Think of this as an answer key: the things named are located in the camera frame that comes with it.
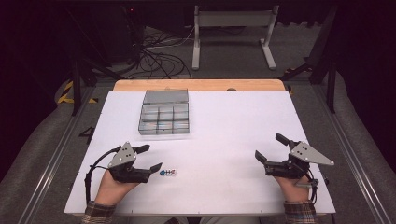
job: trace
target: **gray carpet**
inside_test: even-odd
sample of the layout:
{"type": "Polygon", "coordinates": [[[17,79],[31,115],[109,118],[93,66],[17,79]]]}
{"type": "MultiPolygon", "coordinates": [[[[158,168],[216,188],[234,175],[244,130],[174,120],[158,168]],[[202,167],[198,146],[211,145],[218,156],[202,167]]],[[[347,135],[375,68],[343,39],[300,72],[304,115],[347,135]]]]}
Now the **gray carpet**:
{"type": "MultiPolygon", "coordinates": [[[[201,66],[198,71],[191,70],[190,40],[182,46],[153,50],[180,57],[190,68],[193,78],[275,78],[282,76],[287,68],[296,67],[304,62],[303,57],[309,54],[319,27],[278,25],[270,44],[277,65],[275,71],[268,70],[259,46],[258,40],[263,37],[264,29],[247,28],[238,35],[230,35],[219,30],[202,31],[201,66]]],[[[362,193],[353,169],[350,168],[343,145],[326,112],[327,108],[323,106],[321,96],[318,95],[318,87],[325,90],[326,85],[323,83],[318,87],[312,87],[306,79],[307,76],[307,73],[301,74],[286,84],[292,86],[291,99],[309,143],[336,163],[334,167],[321,167],[322,173],[330,179],[328,188],[337,212],[335,220],[337,223],[376,223],[372,209],[362,193]]],[[[336,117],[367,178],[373,184],[379,201],[388,212],[390,221],[395,222],[396,215],[391,211],[396,211],[396,195],[393,189],[396,186],[396,176],[385,163],[348,101],[343,80],[341,77],[337,77],[336,80],[336,117]]],[[[75,122],[76,126],[65,144],[61,163],[54,172],[55,176],[50,177],[50,185],[48,190],[43,192],[42,201],[38,201],[36,210],[26,223],[78,223],[79,217],[64,214],[70,188],[88,147],[87,138],[78,135],[90,127],[95,127],[106,94],[111,91],[113,85],[114,81],[103,77],[99,79],[95,88],[83,87],[88,98],[98,98],[99,102],[86,104],[78,120],[70,117],[73,105],[60,104],[36,128],[0,184],[0,223],[18,223],[70,122],[75,122]]],[[[329,215],[320,217],[320,220],[322,223],[332,223],[329,215]]],[[[114,223],[127,223],[127,218],[118,217],[114,223]]],[[[262,217],[262,223],[283,223],[283,217],[262,217]]]]}

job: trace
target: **black cable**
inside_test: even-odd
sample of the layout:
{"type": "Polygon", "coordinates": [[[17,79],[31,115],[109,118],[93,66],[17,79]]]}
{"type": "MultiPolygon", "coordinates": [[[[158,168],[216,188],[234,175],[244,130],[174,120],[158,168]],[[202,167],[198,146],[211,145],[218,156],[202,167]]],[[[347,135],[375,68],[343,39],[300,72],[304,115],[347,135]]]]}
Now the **black cable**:
{"type": "Polygon", "coordinates": [[[335,224],[335,217],[334,217],[335,214],[334,214],[334,213],[331,213],[330,215],[332,216],[332,224],[335,224]]]}
{"type": "Polygon", "coordinates": [[[168,40],[170,38],[175,38],[175,36],[174,35],[169,35],[169,34],[166,34],[166,33],[153,33],[151,35],[147,35],[145,37],[145,42],[148,42],[148,43],[146,43],[143,46],[143,49],[147,49],[147,48],[151,48],[151,47],[170,47],[170,46],[173,46],[175,44],[182,43],[184,41],[183,38],[180,38],[179,40],[177,40],[176,42],[174,42],[172,44],[167,44],[167,45],[163,44],[164,41],[166,41],[166,40],[168,40]]]}
{"type": "Polygon", "coordinates": [[[308,178],[309,183],[312,186],[312,194],[311,194],[311,202],[315,204],[317,202],[317,191],[318,191],[318,181],[315,179],[314,174],[312,174],[311,170],[308,170],[309,174],[305,174],[305,176],[308,178]]]}
{"type": "Polygon", "coordinates": [[[169,74],[165,71],[165,69],[161,66],[161,64],[158,63],[157,60],[155,60],[155,58],[154,58],[151,54],[148,54],[148,56],[149,56],[152,60],[154,60],[154,62],[155,62],[156,64],[158,64],[158,65],[160,66],[160,68],[161,68],[161,69],[163,70],[163,72],[165,73],[166,77],[169,78],[169,79],[171,79],[171,78],[169,77],[169,74]]]}
{"type": "Polygon", "coordinates": [[[175,55],[171,55],[171,54],[165,54],[165,53],[154,53],[154,52],[152,52],[152,51],[150,51],[148,49],[144,49],[144,51],[149,52],[149,53],[154,54],[154,55],[161,54],[161,55],[165,56],[165,59],[167,59],[169,61],[172,61],[172,62],[175,62],[175,63],[180,63],[182,65],[182,68],[181,68],[180,71],[175,73],[174,76],[181,74],[184,71],[184,68],[186,68],[187,72],[189,73],[189,77],[191,78],[191,73],[190,73],[189,68],[186,66],[186,64],[184,64],[183,60],[180,59],[179,57],[177,57],[175,55]]]}
{"type": "Polygon", "coordinates": [[[105,170],[108,170],[106,167],[104,167],[104,166],[92,166],[92,165],[90,165],[90,167],[94,167],[95,169],[96,168],[102,168],[102,169],[105,169],[105,170]]]}
{"type": "Polygon", "coordinates": [[[93,165],[91,165],[90,171],[85,175],[85,201],[87,204],[91,200],[91,181],[92,181],[92,172],[94,169],[96,169],[96,165],[108,154],[113,153],[113,152],[118,152],[121,149],[121,147],[116,147],[111,150],[109,150],[107,153],[105,153],[103,156],[101,156],[93,165]]]}
{"type": "Polygon", "coordinates": [[[141,65],[141,69],[145,72],[150,72],[150,75],[148,78],[151,77],[151,75],[153,74],[154,71],[157,71],[160,69],[162,69],[164,71],[164,69],[162,67],[163,59],[161,57],[156,55],[155,58],[154,57],[151,58],[151,57],[149,57],[149,54],[143,50],[142,50],[142,53],[143,53],[144,57],[141,61],[145,62],[149,66],[149,69],[144,68],[143,65],[141,65]]]}
{"type": "MultiPolygon", "coordinates": [[[[169,58],[167,58],[167,57],[164,57],[163,54],[157,54],[157,55],[155,55],[155,59],[156,59],[156,60],[160,60],[160,61],[159,61],[160,65],[163,65],[164,62],[169,62],[169,63],[171,63],[170,61],[173,61],[172,59],[169,59],[169,58]]],[[[129,75],[127,78],[129,78],[129,79],[140,78],[140,77],[147,77],[147,78],[152,78],[152,77],[154,77],[154,78],[165,78],[164,76],[154,76],[154,75],[153,75],[153,72],[154,72],[154,71],[157,71],[157,70],[160,69],[160,65],[157,65],[157,66],[154,67],[155,62],[151,63],[151,62],[149,61],[149,59],[144,59],[144,60],[142,60],[142,62],[146,62],[146,63],[150,66],[150,70],[148,70],[148,69],[146,69],[146,68],[144,68],[144,67],[142,66],[141,69],[142,69],[143,71],[133,73],[133,74],[129,75]],[[135,76],[135,75],[144,74],[144,73],[149,73],[149,75],[133,77],[133,76],[135,76]]],[[[172,63],[172,70],[169,71],[169,72],[167,72],[167,74],[168,74],[169,77],[173,77],[173,76],[178,75],[178,74],[179,74],[181,71],[183,71],[183,69],[184,69],[184,68],[181,68],[179,72],[172,74],[172,72],[175,70],[175,68],[176,68],[175,64],[172,63]]]]}

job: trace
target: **human hand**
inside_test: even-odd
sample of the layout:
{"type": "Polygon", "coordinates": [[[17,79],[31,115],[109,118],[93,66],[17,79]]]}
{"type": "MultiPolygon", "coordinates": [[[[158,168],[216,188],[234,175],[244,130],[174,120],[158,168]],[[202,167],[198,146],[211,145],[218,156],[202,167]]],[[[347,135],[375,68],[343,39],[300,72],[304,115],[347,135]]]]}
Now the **human hand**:
{"type": "Polygon", "coordinates": [[[139,183],[121,183],[115,181],[111,173],[106,170],[103,174],[95,202],[103,205],[116,205],[137,185],[139,183]]]}
{"type": "Polygon", "coordinates": [[[283,196],[285,200],[289,203],[297,203],[297,202],[306,202],[309,197],[309,188],[297,187],[295,184],[297,182],[300,183],[308,183],[308,178],[303,176],[303,178],[299,179],[287,179],[284,177],[274,176],[276,182],[279,184],[282,189],[283,196]]]}

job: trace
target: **white tabletop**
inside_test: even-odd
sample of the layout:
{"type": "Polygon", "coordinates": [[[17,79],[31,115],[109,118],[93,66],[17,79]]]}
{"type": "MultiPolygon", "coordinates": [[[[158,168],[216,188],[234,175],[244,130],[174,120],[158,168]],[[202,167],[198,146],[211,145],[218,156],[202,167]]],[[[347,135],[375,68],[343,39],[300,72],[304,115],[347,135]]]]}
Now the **white tabletop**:
{"type": "MultiPolygon", "coordinates": [[[[122,91],[107,96],[66,213],[84,213],[83,179],[90,165],[127,141],[135,147],[150,145],[148,152],[137,155],[135,168],[148,169],[162,162],[162,169],[176,169],[177,174],[151,175],[147,184],[139,185],[122,200],[118,215],[284,213],[280,188],[265,175],[254,153],[259,150],[268,161],[286,160],[289,148],[275,140],[277,133],[308,143],[287,91],[190,91],[190,133],[178,135],[139,134],[144,95],[143,91],[122,91]]],[[[99,165],[107,166],[111,159],[112,155],[107,156],[99,165]]],[[[317,212],[334,213],[318,166],[311,164],[311,170],[319,180],[317,212]]],[[[102,169],[93,172],[92,199],[102,174],[102,169]]]]}

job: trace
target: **shirt cuff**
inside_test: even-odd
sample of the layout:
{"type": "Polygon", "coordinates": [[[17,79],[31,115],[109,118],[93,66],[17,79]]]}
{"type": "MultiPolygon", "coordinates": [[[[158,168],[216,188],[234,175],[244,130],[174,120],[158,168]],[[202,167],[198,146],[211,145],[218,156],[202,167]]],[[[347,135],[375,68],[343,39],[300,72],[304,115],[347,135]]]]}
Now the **shirt cuff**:
{"type": "Polygon", "coordinates": [[[111,223],[115,210],[116,205],[103,205],[89,202],[81,223],[111,223]]]}
{"type": "Polygon", "coordinates": [[[318,223],[317,212],[311,201],[284,202],[287,223],[318,223]]]}

